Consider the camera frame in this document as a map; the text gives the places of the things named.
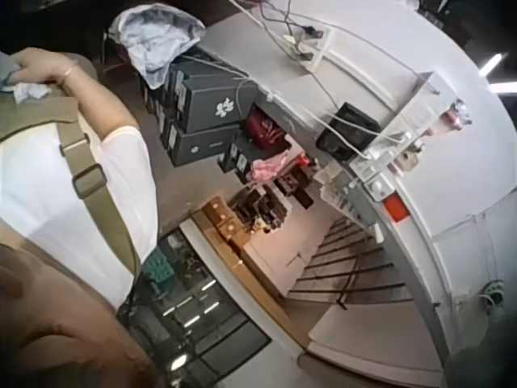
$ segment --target fluorescent light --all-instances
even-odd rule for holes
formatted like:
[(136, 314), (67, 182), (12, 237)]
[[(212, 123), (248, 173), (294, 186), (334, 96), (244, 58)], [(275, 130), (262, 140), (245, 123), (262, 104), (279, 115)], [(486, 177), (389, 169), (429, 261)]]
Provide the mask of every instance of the fluorescent light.
[(184, 366), (186, 362), (187, 362), (187, 355), (183, 354), (183, 355), (179, 356), (176, 360), (172, 361), (172, 365), (170, 366), (170, 370), (179, 369), (182, 366)]
[(498, 95), (517, 93), (517, 82), (493, 83), (490, 91)]
[(207, 308), (204, 313), (205, 314), (208, 314), (210, 311), (212, 311), (213, 309), (215, 309), (216, 307), (219, 306), (219, 302), (215, 302), (213, 305), (211, 305), (209, 308)]
[(194, 322), (198, 321), (201, 317), (199, 315), (196, 315), (193, 319), (191, 319), (190, 321), (188, 321), (187, 323), (185, 323), (183, 325), (183, 327), (189, 327), (190, 325), (192, 325)]
[(181, 303), (178, 303), (178, 305), (176, 306), (176, 308), (179, 308), (185, 304), (187, 304), (188, 302), (190, 302), (192, 300), (192, 297), (188, 297), (187, 299), (185, 299), (183, 302)]
[(484, 65), (480, 70), (479, 70), (479, 75), (481, 75), (482, 77), (486, 77), (488, 74), (490, 74), (492, 72), (493, 69), (495, 69), (495, 67), (499, 64), (499, 62), (502, 61), (502, 54), (496, 54), (492, 57), (492, 59), (490, 59), (488, 62), (486, 62), (486, 65)]
[(188, 303), (189, 301), (191, 301), (191, 300), (192, 300), (192, 297), (188, 297), (188, 298), (187, 298), (187, 299), (185, 299), (183, 302), (180, 302), (180, 303), (178, 303), (176, 306), (171, 307), (170, 309), (168, 309), (165, 313), (163, 313), (163, 316), (165, 317), (165, 316), (169, 315), (169, 314), (170, 314), (170, 313), (172, 313), (174, 310), (176, 310), (176, 309), (178, 309), (179, 307), (181, 307), (181, 306), (183, 306), (183, 305), (187, 304), (187, 303)]
[(217, 282), (217, 280), (212, 280), (210, 283), (208, 283), (207, 285), (205, 285), (201, 291), (206, 291), (207, 289), (209, 289), (210, 287), (212, 287), (215, 283)]
[(170, 313), (172, 313), (174, 310), (176, 310), (176, 307), (171, 307), (170, 309), (168, 309), (165, 313), (163, 313), (163, 316), (166, 317), (167, 315), (169, 315)]

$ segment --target electrical outlet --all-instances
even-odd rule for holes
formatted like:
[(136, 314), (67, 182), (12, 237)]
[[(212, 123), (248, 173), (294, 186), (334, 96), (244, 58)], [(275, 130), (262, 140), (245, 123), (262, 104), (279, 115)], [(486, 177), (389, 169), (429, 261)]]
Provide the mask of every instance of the electrical outlet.
[(298, 49), (302, 53), (312, 54), (310, 60), (300, 61), (311, 73), (316, 71), (334, 37), (334, 29), (332, 27), (318, 27), (317, 30), (322, 32), (321, 38), (311, 39), (304, 34), (302, 35), (302, 41), (298, 44)]

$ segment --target brown box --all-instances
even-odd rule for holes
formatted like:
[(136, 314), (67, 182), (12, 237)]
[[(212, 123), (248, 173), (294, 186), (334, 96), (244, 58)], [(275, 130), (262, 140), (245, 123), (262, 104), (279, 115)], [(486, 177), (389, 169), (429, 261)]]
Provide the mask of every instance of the brown box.
[(227, 222), (217, 227), (219, 234), (225, 241), (229, 241), (235, 234), (242, 231), (244, 225), (237, 217), (230, 218)]
[(251, 235), (246, 233), (244, 230), (239, 230), (232, 238), (228, 241), (228, 244), (232, 247), (233, 251), (239, 256), (244, 250), (244, 246), (250, 241)]
[(233, 218), (232, 210), (219, 196), (216, 196), (205, 206), (203, 206), (203, 212), (206, 214), (210, 222), (216, 227), (220, 227), (230, 218)]

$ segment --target red bag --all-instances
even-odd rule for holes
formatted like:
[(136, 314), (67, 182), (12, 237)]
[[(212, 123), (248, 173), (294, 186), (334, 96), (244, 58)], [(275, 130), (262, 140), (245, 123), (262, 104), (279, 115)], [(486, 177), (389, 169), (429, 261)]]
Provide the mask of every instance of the red bag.
[(267, 150), (285, 137), (285, 131), (255, 107), (246, 118), (244, 130), (261, 150)]

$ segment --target stacked boxes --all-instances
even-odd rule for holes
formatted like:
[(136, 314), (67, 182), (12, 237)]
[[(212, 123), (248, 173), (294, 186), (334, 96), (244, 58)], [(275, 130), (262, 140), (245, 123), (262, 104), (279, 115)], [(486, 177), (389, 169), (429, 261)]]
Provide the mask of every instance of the stacked boxes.
[(196, 57), (242, 73), (228, 71), (183, 56), (171, 64), (165, 85), (157, 91), (141, 87), (146, 107), (158, 118), (160, 138), (176, 167), (223, 154), (248, 115), (257, 85), (207, 53)]

